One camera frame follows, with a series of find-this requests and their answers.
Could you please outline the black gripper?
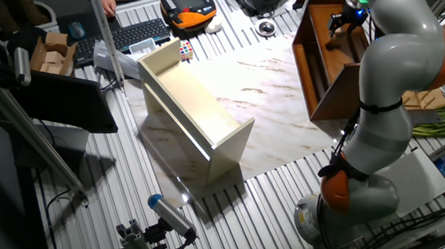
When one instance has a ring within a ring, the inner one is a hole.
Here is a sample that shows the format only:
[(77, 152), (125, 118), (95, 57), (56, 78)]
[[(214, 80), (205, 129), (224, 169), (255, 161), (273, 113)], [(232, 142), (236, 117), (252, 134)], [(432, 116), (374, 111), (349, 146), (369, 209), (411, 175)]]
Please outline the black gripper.
[(329, 36), (333, 37), (335, 32), (346, 24), (347, 34), (351, 34), (355, 29), (360, 27), (362, 23), (368, 18), (369, 12), (366, 9), (358, 9), (352, 7), (348, 3), (344, 3), (341, 13), (331, 14), (327, 22)]

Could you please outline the person's left hand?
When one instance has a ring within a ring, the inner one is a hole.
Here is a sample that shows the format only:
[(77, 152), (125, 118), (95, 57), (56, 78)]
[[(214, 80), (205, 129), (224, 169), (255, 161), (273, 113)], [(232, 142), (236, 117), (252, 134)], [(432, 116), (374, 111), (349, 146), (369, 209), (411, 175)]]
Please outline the person's left hand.
[(107, 18), (112, 18), (116, 15), (116, 0), (101, 0), (101, 3)]

